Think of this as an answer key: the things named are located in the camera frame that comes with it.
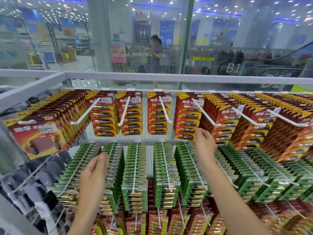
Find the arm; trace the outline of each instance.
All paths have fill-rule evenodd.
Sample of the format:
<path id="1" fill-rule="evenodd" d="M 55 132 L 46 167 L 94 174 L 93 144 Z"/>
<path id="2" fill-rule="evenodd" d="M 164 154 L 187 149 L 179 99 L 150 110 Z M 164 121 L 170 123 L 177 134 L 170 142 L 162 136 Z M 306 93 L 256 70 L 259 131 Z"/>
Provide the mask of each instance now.
<path id="1" fill-rule="evenodd" d="M 205 175 L 227 231 L 231 235 L 271 235 L 272 233 L 246 205 L 215 162 L 215 140 L 201 128 L 197 130 L 198 165 Z"/>
<path id="2" fill-rule="evenodd" d="M 155 56 L 157 56 L 159 59 L 162 57 L 162 54 L 156 54 L 152 49 L 149 50 L 149 52 Z"/>
<path id="3" fill-rule="evenodd" d="M 93 158 L 80 174 L 80 191 L 75 219 L 68 235 L 88 235 L 99 211 L 109 164 L 105 153 Z"/>

